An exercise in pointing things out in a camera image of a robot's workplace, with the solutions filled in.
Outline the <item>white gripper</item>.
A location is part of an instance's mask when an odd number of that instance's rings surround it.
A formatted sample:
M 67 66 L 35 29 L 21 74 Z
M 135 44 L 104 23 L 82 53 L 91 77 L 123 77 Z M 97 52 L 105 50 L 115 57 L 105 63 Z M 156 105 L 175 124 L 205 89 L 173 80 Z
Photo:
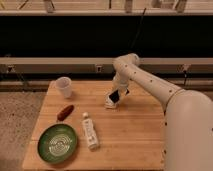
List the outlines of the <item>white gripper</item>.
M 113 77 L 113 86 L 112 86 L 113 92 L 118 91 L 119 94 L 127 95 L 129 93 L 128 86 L 129 86 L 129 79 L 127 77 L 120 75 L 119 73 L 117 73 Z

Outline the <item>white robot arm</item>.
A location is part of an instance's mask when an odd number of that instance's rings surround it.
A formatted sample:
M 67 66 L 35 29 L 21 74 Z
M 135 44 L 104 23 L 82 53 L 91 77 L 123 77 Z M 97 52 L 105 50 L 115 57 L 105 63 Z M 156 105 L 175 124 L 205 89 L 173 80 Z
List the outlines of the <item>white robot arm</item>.
M 213 171 L 213 101 L 195 90 L 185 90 L 139 68 L 134 54 L 117 57 L 113 66 L 115 105 L 135 81 L 154 96 L 165 113 L 164 171 Z

